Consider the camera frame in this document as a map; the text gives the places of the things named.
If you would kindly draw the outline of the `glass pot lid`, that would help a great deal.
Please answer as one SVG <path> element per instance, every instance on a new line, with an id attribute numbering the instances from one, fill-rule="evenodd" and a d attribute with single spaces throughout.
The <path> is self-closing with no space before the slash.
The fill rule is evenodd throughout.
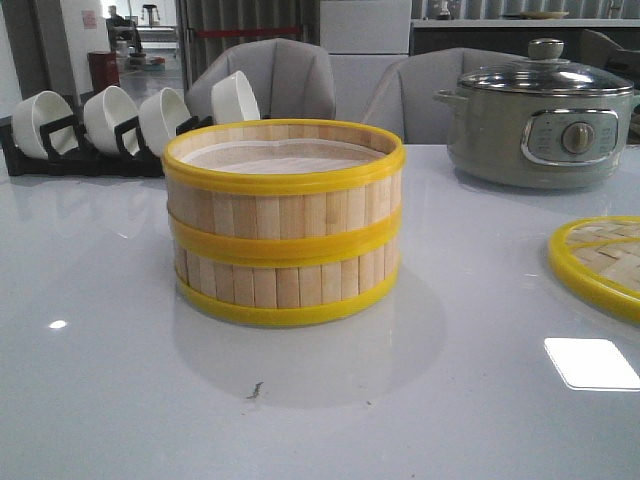
<path id="1" fill-rule="evenodd" d="M 458 85 L 469 89 L 545 96 L 606 96 L 634 92 L 634 84 L 597 67 L 561 58 L 564 42 L 531 40 L 528 57 L 481 67 L 463 74 Z"/>

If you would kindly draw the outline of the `left grey chair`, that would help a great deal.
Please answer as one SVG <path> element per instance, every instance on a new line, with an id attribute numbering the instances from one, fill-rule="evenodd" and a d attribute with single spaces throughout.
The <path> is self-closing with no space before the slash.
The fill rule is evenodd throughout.
<path id="1" fill-rule="evenodd" d="M 244 43 L 222 53 L 185 93 L 189 111 L 210 116 L 211 88 L 237 71 L 247 77 L 263 117 L 335 118 L 329 53 L 320 46 L 283 38 Z"/>

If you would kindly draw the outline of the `right grey chair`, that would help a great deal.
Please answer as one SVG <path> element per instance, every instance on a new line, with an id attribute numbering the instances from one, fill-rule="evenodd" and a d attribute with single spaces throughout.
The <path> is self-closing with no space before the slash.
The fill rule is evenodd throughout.
<path id="1" fill-rule="evenodd" d="M 465 73 L 520 58 L 471 48 L 410 56 L 385 70 L 362 122 L 393 132 L 406 144 L 445 144 L 453 113 L 434 94 L 455 89 Z"/>

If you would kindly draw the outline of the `grey chair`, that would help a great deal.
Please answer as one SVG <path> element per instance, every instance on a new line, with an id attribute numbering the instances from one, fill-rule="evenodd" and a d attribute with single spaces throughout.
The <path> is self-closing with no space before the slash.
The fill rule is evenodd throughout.
<path id="1" fill-rule="evenodd" d="M 329 53 L 320 46 L 283 38 L 244 43 L 222 53 L 185 93 L 189 111 L 210 116 L 211 88 L 237 71 L 247 77 L 263 117 L 335 118 Z"/>
<path id="2" fill-rule="evenodd" d="M 410 56 L 385 70 L 362 122 L 393 132 L 406 144 L 445 144 L 453 113 L 434 94 L 455 89 L 465 73 L 520 58 L 471 48 Z"/>

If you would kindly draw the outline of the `grey electric cooking pot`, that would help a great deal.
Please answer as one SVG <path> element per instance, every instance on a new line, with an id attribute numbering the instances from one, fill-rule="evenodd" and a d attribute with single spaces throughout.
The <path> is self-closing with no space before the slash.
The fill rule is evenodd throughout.
<path id="1" fill-rule="evenodd" d="M 457 87 L 434 98 L 453 111 L 447 150 L 458 169 L 536 189 L 573 189 L 609 178 L 639 104 L 634 91 L 543 96 Z"/>

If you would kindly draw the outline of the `white bowl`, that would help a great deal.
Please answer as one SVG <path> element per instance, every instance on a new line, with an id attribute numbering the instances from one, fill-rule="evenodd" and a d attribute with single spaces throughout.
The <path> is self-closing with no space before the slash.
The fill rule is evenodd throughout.
<path id="1" fill-rule="evenodd" d="M 137 115 L 137 107 L 130 96 L 119 86 L 108 86 L 84 105 L 83 120 L 89 141 L 102 154 L 119 156 L 114 129 Z"/>
<path id="2" fill-rule="evenodd" d="M 179 125 L 191 118 L 191 114 L 176 90 L 166 87 L 142 102 L 139 107 L 139 123 L 149 150 L 161 157 L 169 141 L 176 137 Z"/>
<path id="3" fill-rule="evenodd" d="M 261 118 L 254 91 L 242 71 L 236 71 L 213 85 L 211 105 L 216 124 Z"/>
<path id="4" fill-rule="evenodd" d="M 47 159 L 40 127 L 72 114 L 71 107 L 56 92 L 45 90 L 20 102 L 12 112 L 16 145 L 30 158 Z"/>

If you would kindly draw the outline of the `red bin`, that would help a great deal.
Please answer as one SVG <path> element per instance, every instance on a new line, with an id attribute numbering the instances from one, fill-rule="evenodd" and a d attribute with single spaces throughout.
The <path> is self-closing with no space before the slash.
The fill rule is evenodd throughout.
<path id="1" fill-rule="evenodd" d="M 98 94 L 109 86 L 119 86 L 120 77 L 116 53 L 92 51 L 87 53 L 93 92 Z"/>

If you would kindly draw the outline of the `bamboo steamer tray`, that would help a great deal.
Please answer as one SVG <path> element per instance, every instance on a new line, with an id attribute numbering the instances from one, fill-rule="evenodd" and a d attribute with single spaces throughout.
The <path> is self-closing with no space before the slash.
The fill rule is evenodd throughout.
<path id="1" fill-rule="evenodd" d="M 390 292 L 399 266 L 396 237 L 353 258 L 283 268 L 222 264 L 174 246 L 177 285 L 191 304 L 261 327 L 308 326 L 359 313 Z"/>
<path id="2" fill-rule="evenodd" d="M 405 149 L 381 128 L 312 119 L 247 121 L 171 140 L 162 165 L 176 243 L 219 263 L 293 267 L 394 241 Z"/>

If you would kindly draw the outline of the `woven bamboo steamer lid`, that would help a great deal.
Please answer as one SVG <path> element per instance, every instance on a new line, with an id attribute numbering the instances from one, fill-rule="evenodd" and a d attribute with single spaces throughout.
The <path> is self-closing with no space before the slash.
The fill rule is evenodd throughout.
<path id="1" fill-rule="evenodd" d="M 555 276 L 588 303 L 639 322 L 639 218 L 598 216 L 559 227 L 547 243 Z"/>

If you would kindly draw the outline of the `black dish rack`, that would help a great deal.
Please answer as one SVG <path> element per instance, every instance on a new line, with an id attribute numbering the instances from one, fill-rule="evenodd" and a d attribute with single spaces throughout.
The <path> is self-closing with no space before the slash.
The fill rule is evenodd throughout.
<path id="1" fill-rule="evenodd" d="M 133 117 L 118 124 L 116 146 L 118 154 L 100 152 L 88 139 L 86 127 L 74 114 L 48 122 L 40 128 L 45 147 L 43 159 L 28 157 L 17 146 L 10 116 L 1 119 L 1 146 L 8 174 L 49 176 L 120 176 L 161 177 L 161 160 L 145 143 L 139 119 Z M 72 130 L 78 145 L 66 153 L 59 153 L 52 144 L 53 135 L 64 129 Z"/>

